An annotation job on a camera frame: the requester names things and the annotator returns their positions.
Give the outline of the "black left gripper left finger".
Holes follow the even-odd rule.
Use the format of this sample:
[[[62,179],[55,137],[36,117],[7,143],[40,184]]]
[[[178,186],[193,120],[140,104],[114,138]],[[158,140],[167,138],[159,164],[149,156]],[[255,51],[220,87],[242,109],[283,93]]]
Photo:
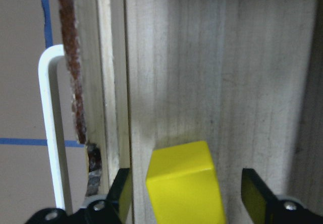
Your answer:
[[[132,203],[132,189],[131,170],[119,169],[106,199],[112,205],[120,223],[126,223]]]

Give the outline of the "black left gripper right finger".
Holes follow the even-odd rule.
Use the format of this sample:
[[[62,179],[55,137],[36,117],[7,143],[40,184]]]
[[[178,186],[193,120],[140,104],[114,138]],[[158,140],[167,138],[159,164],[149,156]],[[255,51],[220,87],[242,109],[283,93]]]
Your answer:
[[[278,199],[254,169],[242,170],[241,199],[253,223],[273,223]]]

